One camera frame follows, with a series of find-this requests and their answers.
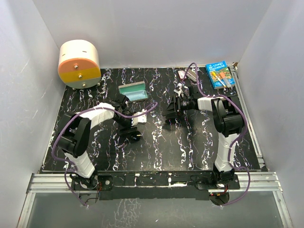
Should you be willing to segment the light blue cleaning cloth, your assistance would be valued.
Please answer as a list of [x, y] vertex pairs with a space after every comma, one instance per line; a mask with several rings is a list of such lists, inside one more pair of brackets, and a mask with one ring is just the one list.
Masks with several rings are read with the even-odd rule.
[[125, 95], [129, 98], [131, 102], [145, 100], [147, 98], [147, 94], [145, 90], [127, 92]]

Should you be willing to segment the grey glasses case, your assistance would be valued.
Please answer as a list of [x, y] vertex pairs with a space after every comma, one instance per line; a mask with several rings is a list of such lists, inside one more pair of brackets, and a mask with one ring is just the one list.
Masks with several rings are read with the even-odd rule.
[[145, 82], [135, 82], [118, 86], [118, 90], [122, 95], [129, 98], [131, 102], [146, 100], [148, 98]]

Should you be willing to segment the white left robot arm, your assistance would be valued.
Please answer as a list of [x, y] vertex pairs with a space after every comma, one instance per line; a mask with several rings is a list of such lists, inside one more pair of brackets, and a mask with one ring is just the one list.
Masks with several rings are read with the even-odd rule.
[[67, 157], [64, 161], [70, 163], [75, 170], [70, 177], [81, 187], [92, 190], [98, 185], [97, 172], [87, 153], [92, 128], [113, 120], [118, 124], [119, 136], [136, 141], [141, 138], [137, 125], [146, 123], [148, 109], [131, 112], [128, 103], [128, 97], [122, 95], [78, 113], [65, 113], [62, 118], [54, 146], [64, 152]]

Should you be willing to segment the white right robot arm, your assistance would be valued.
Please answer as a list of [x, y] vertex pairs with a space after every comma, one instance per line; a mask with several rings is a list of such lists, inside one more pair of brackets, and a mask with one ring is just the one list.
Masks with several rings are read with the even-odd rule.
[[234, 179], [235, 142], [247, 130], [244, 114], [238, 106], [238, 98], [235, 95], [203, 97], [191, 86], [189, 95], [175, 94], [172, 96], [167, 108], [162, 112], [162, 116], [167, 122], [173, 122], [188, 110], [212, 112], [214, 126], [219, 136], [218, 152], [210, 176], [203, 178], [201, 182], [221, 189]]

